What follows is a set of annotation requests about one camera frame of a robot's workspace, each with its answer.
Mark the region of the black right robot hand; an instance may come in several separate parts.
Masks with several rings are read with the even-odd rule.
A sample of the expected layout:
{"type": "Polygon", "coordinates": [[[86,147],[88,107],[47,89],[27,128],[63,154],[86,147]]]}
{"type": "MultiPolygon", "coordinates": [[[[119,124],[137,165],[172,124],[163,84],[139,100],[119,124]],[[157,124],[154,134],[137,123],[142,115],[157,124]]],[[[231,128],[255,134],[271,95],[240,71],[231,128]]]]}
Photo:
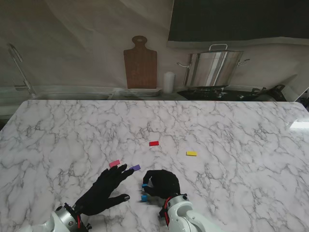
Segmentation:
{"type": "Polygon", "coordinates": [[[152,186],[145,186],[144,191],[153,197],[167,199],[181,194],[177,176],[167,170],[148,170],[143,178],[143,184],[151,181],[152,186]]]}

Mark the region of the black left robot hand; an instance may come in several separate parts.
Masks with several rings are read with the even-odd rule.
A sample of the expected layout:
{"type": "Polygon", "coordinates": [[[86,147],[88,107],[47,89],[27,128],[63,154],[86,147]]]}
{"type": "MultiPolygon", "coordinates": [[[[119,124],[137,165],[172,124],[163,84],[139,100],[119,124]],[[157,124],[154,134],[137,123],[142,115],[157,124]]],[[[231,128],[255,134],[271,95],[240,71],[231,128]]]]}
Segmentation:
{"type": "Polygon", "coordinates": [[[77,214],[93,216],[128,201],[130,196],[127,194],[121,194],[116,197],[111,197],[111,194],[122,181],[133,173],[134,170],[127,169],[126,164],[104,170],[92,187],[76,201],[74,205],[75,212],[77,214]]]}

